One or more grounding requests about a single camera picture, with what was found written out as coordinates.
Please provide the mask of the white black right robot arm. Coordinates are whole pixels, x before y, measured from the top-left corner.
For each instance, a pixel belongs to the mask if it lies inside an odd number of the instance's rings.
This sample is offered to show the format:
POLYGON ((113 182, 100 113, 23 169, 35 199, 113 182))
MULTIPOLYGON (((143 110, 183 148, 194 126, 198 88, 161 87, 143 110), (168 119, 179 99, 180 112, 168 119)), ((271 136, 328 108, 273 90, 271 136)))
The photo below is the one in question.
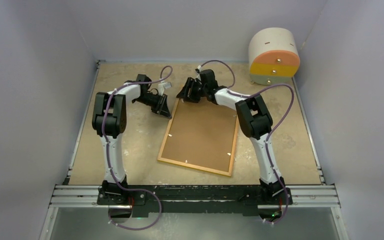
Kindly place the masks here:
POLYGON ((190 103, 198 103, 201 98, 236 111, 242 133, 254 147, 259 167, 260 196, 268 204, 290 194, 277 166, 272 144, 273 118, 260 94, 247 95, 231 91, 219 85, 211 69, 197 72, 196 78, 189 77, 176 95, 190 103))

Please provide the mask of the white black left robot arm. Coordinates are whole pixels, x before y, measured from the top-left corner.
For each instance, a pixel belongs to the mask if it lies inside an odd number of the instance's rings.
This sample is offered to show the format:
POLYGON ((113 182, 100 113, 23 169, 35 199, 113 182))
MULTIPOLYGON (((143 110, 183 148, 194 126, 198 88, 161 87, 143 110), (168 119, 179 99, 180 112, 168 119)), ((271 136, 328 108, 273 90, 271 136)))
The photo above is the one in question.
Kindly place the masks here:
POLYGON ((109 199, 118 205, 126 203, 132 190, 128 188, 127 173, 123 164, 122 137, 127 127, 129 103, 139 102, 149 106, 151 112, 168 119, 172 118, 164 93, 172 84, 162 77, 154 82, 145 74, 138 74, 136 80, 126 81, 109 92, 98 92, 92 115, 92 128, 100 138, 105 161, 105 175, 100 188, 100 198, 109 199))

